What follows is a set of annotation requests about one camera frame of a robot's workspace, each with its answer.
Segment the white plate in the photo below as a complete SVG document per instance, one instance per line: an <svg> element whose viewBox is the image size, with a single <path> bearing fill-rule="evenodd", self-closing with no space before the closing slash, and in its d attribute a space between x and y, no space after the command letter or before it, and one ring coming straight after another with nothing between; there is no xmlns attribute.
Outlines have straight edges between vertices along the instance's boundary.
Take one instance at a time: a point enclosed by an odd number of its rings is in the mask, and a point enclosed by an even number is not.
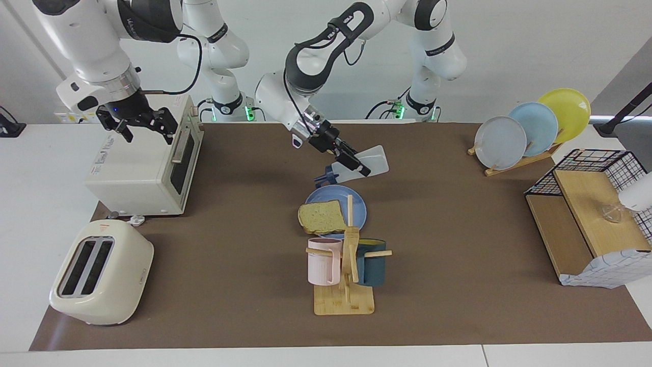
<svg viewBox="0 0 652 367"><path fill-rule="evenodd" d="M487 168L506 170L513 167L525 154L526 147L525 130L507 116L483 123L475 135L475 153Z"/></svg>

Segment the pink mug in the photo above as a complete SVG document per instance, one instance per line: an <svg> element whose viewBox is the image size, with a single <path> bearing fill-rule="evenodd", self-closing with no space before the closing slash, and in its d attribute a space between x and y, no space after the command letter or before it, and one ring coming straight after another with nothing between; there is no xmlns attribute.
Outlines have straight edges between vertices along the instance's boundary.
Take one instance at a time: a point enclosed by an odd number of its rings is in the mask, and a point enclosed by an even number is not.
<svg viewBox="0 0 652 367"><path fill-rule="evenodd" d="M308 281L314 285L339 284L342 240L311 238L308 240L308 247L331 252L331 256L316 253L308 254Z"/></svg>

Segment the green indicator light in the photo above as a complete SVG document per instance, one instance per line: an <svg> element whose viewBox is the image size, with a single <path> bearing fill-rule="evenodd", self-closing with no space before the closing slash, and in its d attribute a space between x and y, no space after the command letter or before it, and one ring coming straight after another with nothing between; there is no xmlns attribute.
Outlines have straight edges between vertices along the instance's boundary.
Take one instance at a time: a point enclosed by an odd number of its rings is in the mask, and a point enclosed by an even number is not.
<svg viewBox="0 0 652 367"><path fill-rule="evenodd" d="M256 115L249 106L244 107L244 112L246 113L247 121L254 121L256 119Z"/></svg>
<svg viewBox="0 0 652 367"><path fill-rule="evenodd" d="M393 109L396 110L396 112L394 113L394 118L402 120L403 115L405 115L406 113L406 108L403 107L401 101L394 102Z"/></svg>

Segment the wooden shelf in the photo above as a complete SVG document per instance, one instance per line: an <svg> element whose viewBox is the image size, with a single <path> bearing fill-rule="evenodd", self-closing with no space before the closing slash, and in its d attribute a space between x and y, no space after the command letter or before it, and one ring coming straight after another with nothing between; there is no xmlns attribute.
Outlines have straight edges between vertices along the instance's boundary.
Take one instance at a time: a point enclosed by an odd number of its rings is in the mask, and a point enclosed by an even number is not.
<svg viewBox="0 0 652 367"><path fill-rule="evenodd" d="M593 256L566 199L548 195L528 195L526 199L557 276L581 274Z"/></svg>
<svg viewBox="0 0 652 367"><path fill-rule="evenodd" d="M621 223L602 217L602 205L618 202L605 173L556 170L554 174L594 257L631 248L650 250L633 217L624 215Z"/></svg>

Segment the slice of bread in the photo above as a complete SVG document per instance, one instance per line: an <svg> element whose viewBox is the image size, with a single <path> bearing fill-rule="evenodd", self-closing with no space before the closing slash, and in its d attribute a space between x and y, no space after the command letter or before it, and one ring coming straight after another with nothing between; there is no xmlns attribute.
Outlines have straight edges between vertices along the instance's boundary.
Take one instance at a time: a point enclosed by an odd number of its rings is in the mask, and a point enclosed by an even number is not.
<svg viewBox="0 0 652 367"><path fill-rule="evenodd" d="M342 233L346 230L339 200L303 204L299 207L299 223L308 234Z"/></svg>

